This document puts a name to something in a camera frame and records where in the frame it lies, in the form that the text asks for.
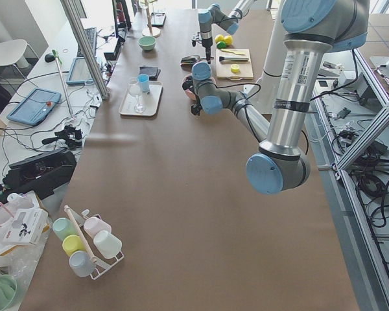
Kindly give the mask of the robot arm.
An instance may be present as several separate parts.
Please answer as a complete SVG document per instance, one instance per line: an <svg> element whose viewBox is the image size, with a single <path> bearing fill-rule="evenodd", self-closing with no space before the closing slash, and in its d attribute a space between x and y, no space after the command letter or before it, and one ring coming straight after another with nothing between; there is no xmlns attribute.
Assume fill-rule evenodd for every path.
<svg viewBox="0 0 389 311"><path fill-rule="evenodd" d="M194 114L229 109L259 141L258 153L246 164L252 187L277 194L305 183L307 157L298 147L316 77L325 54L356 49L366 41L368 1L284 1L273 39L283 42L279 88L270 119L264 118L240 91L217 87L208 60L193 65Z"/></svg>
<svg viewBox="0 0 389 311"><path fill-rule="evenodd" d="M213 39L212 25L217 25L228 34L235 34L239 28L239 23L244 19L254 5L255 1L238 1L231 12L227 15L223 13L218 3L211 4L208 8L199 10L198 26L199 31L192 36L192 46L197 43L205 49L205 61L211 64L211 47Z"/></svg>

